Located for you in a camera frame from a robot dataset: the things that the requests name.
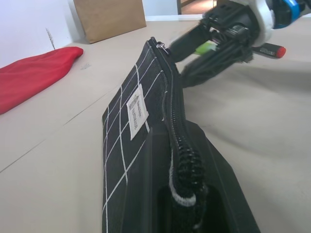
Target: black and white grid pouch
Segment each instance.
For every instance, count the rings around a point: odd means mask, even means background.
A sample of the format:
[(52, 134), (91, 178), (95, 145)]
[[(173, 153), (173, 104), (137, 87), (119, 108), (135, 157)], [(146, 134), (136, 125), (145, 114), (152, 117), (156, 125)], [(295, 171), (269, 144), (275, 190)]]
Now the black and white grid pouch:
[(183, 101), (169, 49), (151, 38), (103, 115), (103, 233), (260, 232)]

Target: red cap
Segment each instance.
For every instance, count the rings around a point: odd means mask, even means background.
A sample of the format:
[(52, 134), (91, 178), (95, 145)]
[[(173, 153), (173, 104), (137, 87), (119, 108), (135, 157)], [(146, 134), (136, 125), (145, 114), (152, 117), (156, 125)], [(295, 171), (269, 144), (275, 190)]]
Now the red cap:
[(276, 57), (281, 58), (285, 55), (285, 53), (286, 53), (286, 48), (280, 47), (276, 52)]

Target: zipper pull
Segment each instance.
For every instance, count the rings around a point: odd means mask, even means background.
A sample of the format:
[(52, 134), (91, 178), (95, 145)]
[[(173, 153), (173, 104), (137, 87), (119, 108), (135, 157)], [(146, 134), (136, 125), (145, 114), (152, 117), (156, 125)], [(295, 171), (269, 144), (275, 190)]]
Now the zipper pull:
[(166, 52), (167, 55), (170, 55), (168, 50), (166, 49), (165, 47), (165, 44), (163, 44), (162, 42), (158, 42), (157, 45), (156, 45), (157, 49), (162, 49)]

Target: red cloth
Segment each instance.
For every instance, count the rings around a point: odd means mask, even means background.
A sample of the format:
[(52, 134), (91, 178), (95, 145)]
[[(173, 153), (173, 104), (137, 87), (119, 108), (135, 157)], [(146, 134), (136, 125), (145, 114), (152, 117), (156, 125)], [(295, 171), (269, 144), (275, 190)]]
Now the red cloth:
[(65, 47), (0, 68), (0, 114), (63, 78), (82, 54), (81, 48)]

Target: white wall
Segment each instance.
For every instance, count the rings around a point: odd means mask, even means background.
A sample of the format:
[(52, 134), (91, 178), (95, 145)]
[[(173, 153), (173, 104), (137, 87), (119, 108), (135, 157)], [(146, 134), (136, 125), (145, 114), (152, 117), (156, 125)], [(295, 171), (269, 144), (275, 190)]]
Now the white wall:
[(177, 0), (142, 0), (146, 16), (177, 15)]
[(0, 67), (53, 50), (83, 36), (72, 0), (6, 0), (0, 2)]

